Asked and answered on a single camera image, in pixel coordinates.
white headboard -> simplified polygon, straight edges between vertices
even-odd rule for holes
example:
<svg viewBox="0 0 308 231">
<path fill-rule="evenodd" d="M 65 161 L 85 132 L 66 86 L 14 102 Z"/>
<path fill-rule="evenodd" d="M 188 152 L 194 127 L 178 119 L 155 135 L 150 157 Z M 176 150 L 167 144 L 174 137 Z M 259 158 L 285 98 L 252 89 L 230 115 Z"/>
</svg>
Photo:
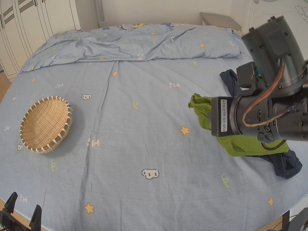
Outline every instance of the white headboard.
<svg viewBox="0 0 308 231">
<path fill-rule="evenodd" d="M 272 17 L 283 15 L 290 26 L 304 59 L 308 59 L 308 0 L 248 0 L 242 31 L 258 27 Z"/>
</svg>

mattress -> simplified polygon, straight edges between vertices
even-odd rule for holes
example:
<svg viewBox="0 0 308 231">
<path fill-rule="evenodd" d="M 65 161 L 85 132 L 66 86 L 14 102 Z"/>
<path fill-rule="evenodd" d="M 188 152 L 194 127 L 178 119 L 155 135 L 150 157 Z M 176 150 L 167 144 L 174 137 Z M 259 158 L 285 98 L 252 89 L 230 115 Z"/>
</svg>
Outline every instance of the mattress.
<svg viewBox="0 0 308 231">
<path fill-rule="evenodd" d="M 123 25 L 51 37 L 0 104 L 0 198 L 42 227 L 68 230 L 255 230 L 308 193 L 260 158 L 231 157 L 200 127 L 194 93 L 229 95 L 219 74 L 251 61 L 240 35 L 211 26 Z M 21 120 L 48 96 L 73 124 L 51 153 L 25 148 Z"/>
</svg>

orange star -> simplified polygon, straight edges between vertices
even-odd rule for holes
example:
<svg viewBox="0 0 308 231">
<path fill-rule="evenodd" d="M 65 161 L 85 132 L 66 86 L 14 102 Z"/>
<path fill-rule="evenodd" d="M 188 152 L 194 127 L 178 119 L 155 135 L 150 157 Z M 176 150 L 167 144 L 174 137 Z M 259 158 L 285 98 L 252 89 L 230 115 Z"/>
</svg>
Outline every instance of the orange star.
<svg viewBox="0 0 308 231">
<path fill-rule="evenodd" d="M 84 208 L 87 210 L 88 214 L 94 213 L 94 206 L 90 205 L 90 203 L 88 203 Z"/>
<path fill-rule="evenodd" d="M 182 129 L 180 131 L 183 133 L 183 135 L 186 135 L 186 134 L 190 133 L 189 132 L 189 128 L 186 128 L 186 127 L 182 127 Z"/>
<path fill-rule="evenodd" d="M 267 202 L 270 206 L 274 204 L 274 198 L 270 197 L 269 201 Z"/>
</svg>

white label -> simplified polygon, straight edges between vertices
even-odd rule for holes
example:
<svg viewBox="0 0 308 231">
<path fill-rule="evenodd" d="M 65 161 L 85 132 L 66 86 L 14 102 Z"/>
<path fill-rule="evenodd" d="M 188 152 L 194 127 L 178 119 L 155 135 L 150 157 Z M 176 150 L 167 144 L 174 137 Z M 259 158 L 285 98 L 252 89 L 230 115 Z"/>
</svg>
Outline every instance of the white label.
<svg viewBox="0 0 308 231">
<path fill-rule="evenodd" d="M 228 131 L 228 110 L 227 110 L 227 100 L 220 99 L 220 114 L 221 114 L 221 132 Z"/>
</svg>

white wardrobe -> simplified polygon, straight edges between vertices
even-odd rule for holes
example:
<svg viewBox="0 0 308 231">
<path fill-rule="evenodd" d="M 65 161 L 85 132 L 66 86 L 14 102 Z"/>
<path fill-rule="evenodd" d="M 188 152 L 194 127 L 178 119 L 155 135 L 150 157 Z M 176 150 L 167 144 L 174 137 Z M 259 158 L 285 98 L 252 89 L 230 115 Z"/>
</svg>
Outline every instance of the white wardrobe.
<svg viewBox="0 0 308 231">
<path fill-rule="evenodd" d="M 12 82 L 52 35 L 96 28 L 94 0 L 0 0 L 0 64 Z"/>
</svg>

